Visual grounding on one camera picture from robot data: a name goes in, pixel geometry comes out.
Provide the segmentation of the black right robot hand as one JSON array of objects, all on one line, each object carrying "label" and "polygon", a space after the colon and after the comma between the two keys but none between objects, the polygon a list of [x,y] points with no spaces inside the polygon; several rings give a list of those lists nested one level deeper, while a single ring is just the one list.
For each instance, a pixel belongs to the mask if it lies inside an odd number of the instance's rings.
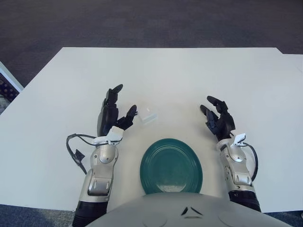
[{"label": "black right robot hand", "polygon": [[230,139],[230,133],[235,130],[235,123],[233,117],[228,112],[228,107],[224,101],[221,101],[213,96],[208,96],[207,100],[216,107],[220,114],[218,117],[213,111],[206,106],[200,105],[200,110],[206,116],[206,126],[218,141]]}]

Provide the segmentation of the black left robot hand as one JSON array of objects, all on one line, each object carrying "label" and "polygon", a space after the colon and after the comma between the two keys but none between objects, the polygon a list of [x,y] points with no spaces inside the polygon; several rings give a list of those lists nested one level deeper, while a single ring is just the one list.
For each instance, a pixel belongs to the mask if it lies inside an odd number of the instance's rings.
[{"label": "black left robot hand", "polygon": [[134,117],[138,114],[137,106],[133,105],[126,116],[118,119],[119,110],[116,102],[118,100],[118,93],[122,90],[123,84],[110,88],[107,91],[106,98],[104,99],[101,107],[100,114],[98,115],[97,122],[97,136],[106,136],[112,126],[116,126],[122,130],[127,130],[133,125]]}]

